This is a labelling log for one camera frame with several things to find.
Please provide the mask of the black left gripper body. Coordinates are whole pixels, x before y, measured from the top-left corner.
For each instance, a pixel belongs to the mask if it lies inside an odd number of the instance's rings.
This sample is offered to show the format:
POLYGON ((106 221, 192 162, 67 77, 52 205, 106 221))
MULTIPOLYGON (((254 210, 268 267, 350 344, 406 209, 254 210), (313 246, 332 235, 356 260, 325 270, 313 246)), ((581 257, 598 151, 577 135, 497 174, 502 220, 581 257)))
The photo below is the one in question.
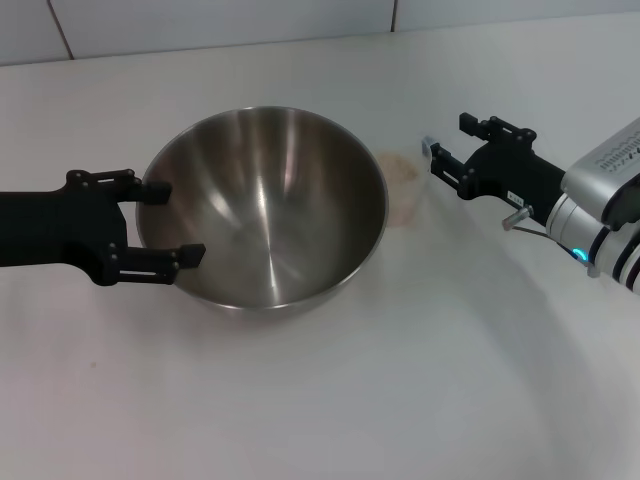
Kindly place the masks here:
POLYGON ((1 265, 66 264, 107 284, 110 252, 126 248, 126 221, 97 192, 63 187, 46 192, 1 194, 1 265))

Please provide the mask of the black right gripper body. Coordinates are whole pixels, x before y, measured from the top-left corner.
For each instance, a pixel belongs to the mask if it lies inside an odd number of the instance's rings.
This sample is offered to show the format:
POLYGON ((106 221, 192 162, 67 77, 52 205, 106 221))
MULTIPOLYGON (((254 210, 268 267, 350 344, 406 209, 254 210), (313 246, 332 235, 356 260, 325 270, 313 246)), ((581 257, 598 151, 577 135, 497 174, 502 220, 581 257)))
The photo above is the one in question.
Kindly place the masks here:
POLYGON ((536 133, 503 132, 476 150, 464 164, 457 194, 464 200, 493 196, 514 207, 530 207, 544 224, 561 196, 565 171, 533 150, 536 133))

